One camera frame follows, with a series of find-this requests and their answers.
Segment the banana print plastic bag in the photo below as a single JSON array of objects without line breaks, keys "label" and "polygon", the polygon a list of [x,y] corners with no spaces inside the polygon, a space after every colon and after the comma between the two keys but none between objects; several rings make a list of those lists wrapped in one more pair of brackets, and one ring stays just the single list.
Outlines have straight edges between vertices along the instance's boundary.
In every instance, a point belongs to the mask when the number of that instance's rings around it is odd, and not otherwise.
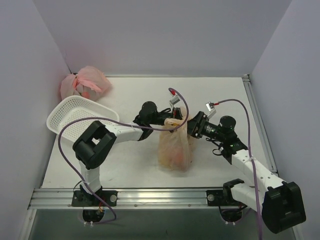
[{"label": "banana print plastic bag", "polygon": [[195,139],[187,133],[187,124],[182,124],[187,116],[185,107],[180,108],[182,119],[167,118],[159,135],[158,163],[167,169],[185,172],[193,161]]}]

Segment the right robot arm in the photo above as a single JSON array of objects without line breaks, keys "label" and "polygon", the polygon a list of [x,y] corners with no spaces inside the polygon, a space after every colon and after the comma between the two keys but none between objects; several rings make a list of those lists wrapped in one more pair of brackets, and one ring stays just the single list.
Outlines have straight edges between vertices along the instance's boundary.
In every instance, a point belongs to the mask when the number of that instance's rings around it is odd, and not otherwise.
[{"label": "right robot arm", "polygon": [[248,146],[238,138],[235,126],[236,120],[228,115],[221,117],[218,125],[210,123],[202,111],[187,122],[189,135],[218,141],[221,155],[254,185],[250,187],[239,178],[226,182],[222,200],[228,205],[241,202],[252,208],[258,214],[258,221],[274,234],[305,222],[307,217],[300,187],[276,176],[253,157]]}]

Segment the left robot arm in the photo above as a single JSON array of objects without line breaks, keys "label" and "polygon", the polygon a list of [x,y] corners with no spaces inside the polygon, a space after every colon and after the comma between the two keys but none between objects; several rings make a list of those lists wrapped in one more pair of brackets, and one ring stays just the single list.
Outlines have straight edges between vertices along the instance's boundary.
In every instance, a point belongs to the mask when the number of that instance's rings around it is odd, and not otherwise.
[{"label": "left robot arm", "polygon": [[133,122],[104,125],[99,120],[93,121],[72,146],[83,177],[80,184],[83,200],[90,206],[95,206],[101,201],[100,165],[107,158],[113,145],[145,140],[153,133],[152,125],[163,126],[166,119],[184,121],[188,116],[187,106],[158,111],[154,102],[147,101]]}]

